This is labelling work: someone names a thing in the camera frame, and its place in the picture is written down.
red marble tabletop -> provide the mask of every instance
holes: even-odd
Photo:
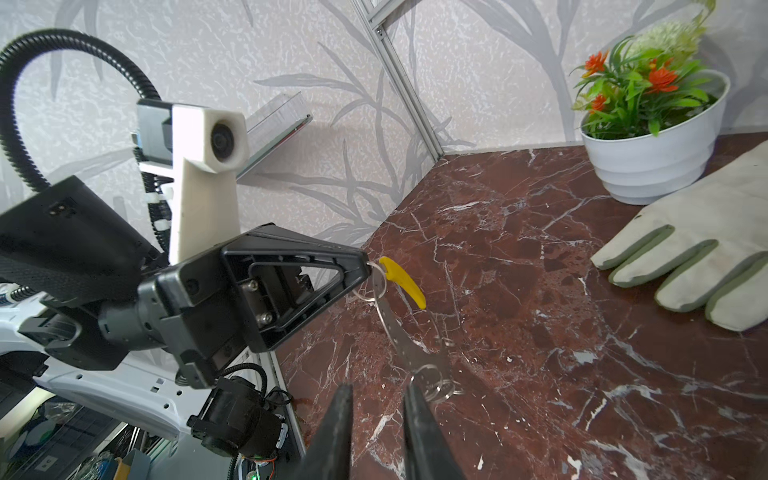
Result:
[[[768,139],[718,140],[710,171]],[[611,199],[582,147],[439,161],[366,244],[412,274],[455,342],[467,393],[434,408],[468,479],[743,478],[768,439],[768,327],[609,284],[590,256],[639,210]],[[426,313],[387,298],[414,339]],[[404,478],[408,375],[352,296],[278,351],[311,442],[336,387],[355,396],[352,477]]]

yellow key fob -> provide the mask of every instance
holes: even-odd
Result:
[[[418,305],[420,309],[424,310],[427,307],[427,300],[424,297],[424,293],[422,293],[419,286],[416,285],[416,282],[413,281],[413,278],[411,278],[411,276],[408,275],[397,262],[389,257],[381,257],[379,258],[379,263],[384,266],[387,280],[400,285],[402,289],[413,298],[413,301],[416,302],[416,305]]]

white glove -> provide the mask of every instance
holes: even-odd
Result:
[[[690,187],[648,205],[592,257],[635,286],[674,269],[659,305],[740,332],[768,318],[768,141]]]

flower pot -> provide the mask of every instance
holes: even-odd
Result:
[[[658,137],[649,134],[598,140],[582,130],[594,171],[616,200],[648,205],[687,187],[704,172],[720,133],[730,80],[715,70],[703,70],[693,77],[710,78],[700,88],[717,101],[697,116],[661,131]]]

wallpaper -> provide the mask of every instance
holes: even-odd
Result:
[[[768,2],[720,0],[700,57],[732,82],[725,131],[768,127]],[[579,140],[569,75],[590,54],[690,0],[411,0],[387,27],[444,150],[506,150]],[[451,118],[442,125],[435,118]]]
[[[359,245],[432,166],[348,0],[0,0],[0,42],[73,28],[136,62],[166,101],[255,112],[301,91],[314,115],[238,186],[240,223]],[[137,95],[100,60],[38,58],[17,87],[31,157],[76,174],[153,239],[131,155]],[[2,162],[0,211],[29,192]]]

